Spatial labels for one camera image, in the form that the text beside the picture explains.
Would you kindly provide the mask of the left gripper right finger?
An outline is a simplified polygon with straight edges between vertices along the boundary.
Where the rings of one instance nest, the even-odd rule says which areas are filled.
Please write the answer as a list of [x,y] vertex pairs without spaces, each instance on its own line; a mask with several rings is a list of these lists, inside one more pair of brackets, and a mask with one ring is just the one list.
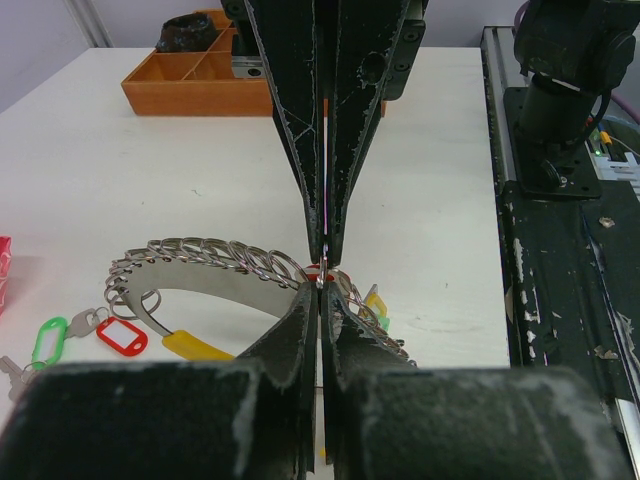
[[589,385],[566,368],[420,369],[320,295],[325,445],[339,479],[629,479]]

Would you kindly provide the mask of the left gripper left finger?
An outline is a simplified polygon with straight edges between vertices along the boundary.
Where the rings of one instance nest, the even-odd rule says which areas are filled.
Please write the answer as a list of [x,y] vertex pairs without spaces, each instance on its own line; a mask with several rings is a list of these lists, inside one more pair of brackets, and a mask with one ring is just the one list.
[[1,435],[5,479],[303,479],[315,467],[316,287],[231,361],[67,363]]

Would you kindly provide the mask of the aluminium frame rail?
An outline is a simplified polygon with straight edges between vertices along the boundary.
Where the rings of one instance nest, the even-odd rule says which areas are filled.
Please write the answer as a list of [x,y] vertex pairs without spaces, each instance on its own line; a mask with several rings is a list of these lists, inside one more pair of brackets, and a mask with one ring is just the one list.
[[498,194],[505,183],[516,179],[508,121],[504,107],[507,88],[521,86],[512,53],[511,27],[486,26],[481,39],[483,75],[489,126],[489,139]]

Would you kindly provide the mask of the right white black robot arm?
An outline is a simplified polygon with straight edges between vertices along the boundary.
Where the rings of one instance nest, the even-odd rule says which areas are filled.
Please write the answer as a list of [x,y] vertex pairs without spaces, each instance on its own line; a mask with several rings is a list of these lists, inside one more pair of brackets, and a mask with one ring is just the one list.
[[[227,1],[238,77],[267,81],[303,199],[310,256],[339,265],[350,197],[387,101],[405,88],[426,29],[423,1]],[[561,183],[633,60],[635,1],[532,1],[514,56],[530,78],[504,94],[517,177],[537,198],[595,198]]]

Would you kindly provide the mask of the large metal keyring with keys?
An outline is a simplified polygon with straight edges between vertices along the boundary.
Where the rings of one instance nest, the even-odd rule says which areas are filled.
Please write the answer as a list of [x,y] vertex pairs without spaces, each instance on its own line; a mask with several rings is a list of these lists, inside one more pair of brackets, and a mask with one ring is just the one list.
[[163,338],[166,348],[190,361],[221,361],[225,355],[182,331],[172,331],[154,318],[154,307],[144,303],[162,300],[164,290],[201,293],[248,306],[277,318],[277,323],[245,352],[258,358],[265,372],[286,383],[306,365],[313,365],[315,347],[307,336],[316,325],[313,285],[335,283],[341,304],[356,306],[352,316],[366,339],[383,351],[380,368],[415,368],[400,342],[389,337],[380,320],[386,308],[361,297],[343,272],[335,282],[326,281],[329,270],[320,263],[317,282],[303,268],[277,250],[263,250],[238,241],[214,238],[166,238],[151,240],[146,247],[126,251],[109,270],[104,292],[111,313],[124,321],[140,320]]

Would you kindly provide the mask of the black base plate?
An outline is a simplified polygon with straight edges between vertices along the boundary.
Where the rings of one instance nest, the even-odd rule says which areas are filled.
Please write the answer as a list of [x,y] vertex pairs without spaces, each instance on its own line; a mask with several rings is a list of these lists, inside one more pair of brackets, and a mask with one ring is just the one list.
[[606,404],[639,399],[639,202],[624,181],[600,180],[586,150],[554,163],[554,178],[522,134],[528,90],[502,96],[492,142],[513,160],[497,188],[503,276],[514,309],[516,366],[562,366]]

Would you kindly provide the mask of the crumpled pink cloth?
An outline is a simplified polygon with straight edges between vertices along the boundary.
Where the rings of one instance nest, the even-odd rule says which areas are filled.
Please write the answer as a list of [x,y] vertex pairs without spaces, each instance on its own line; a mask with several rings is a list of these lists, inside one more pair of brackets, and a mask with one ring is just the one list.
[[12,261],[12,239],[9,236],[0,237],[0,313],[5,309],[5,298],[8,288],[9,273]]

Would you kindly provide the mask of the red tag key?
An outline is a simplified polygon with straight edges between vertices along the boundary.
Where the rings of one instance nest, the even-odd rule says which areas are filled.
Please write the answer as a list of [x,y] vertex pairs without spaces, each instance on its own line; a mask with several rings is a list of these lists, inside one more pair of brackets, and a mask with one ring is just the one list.
[[148,336],[128,321],[109,317],[96,328],[98,338],[125,357],[141,354],[148,345]]
[[[303,268],[303,272],[307,279],[311,282],[317,282],[320,275],[320,266],[318,264],[308,265]],[[335,282],[339,272],[335,269],[329,270],[326,275],[326,281]]]

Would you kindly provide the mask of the green tag key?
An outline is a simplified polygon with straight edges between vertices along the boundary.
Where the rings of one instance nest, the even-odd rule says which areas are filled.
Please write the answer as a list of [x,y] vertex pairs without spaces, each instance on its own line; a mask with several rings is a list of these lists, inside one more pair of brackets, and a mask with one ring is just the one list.
[[99,307],[83,310],[71,320],[61,316],[49,319],[40,327],[31,362],[24,367],[20,367],[8,356],[2,356],[1,372],[9,379],[9,400],[16,402],[38,373],[61,359],[66,340],[84,338],[93,333],[108,318],[109,313],[106,307]]

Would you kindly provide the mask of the black coiled item top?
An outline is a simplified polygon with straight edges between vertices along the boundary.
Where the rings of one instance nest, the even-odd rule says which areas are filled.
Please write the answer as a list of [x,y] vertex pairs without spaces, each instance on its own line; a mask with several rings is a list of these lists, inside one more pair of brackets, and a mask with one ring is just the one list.
[[204,52],[219,33],[211,17],[196,12],[167,20],[156,43],[158,53]]

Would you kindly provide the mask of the wooden compartment tray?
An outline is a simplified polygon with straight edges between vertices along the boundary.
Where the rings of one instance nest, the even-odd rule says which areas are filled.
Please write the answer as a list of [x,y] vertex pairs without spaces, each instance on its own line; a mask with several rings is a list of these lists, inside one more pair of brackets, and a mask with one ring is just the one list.
[[139,116],[269,117],[272,101],[263,78],[236,78],[231,47],[236,29],[221,9],[206,12],[218,37],[208,50],[150,53],[121,87]]

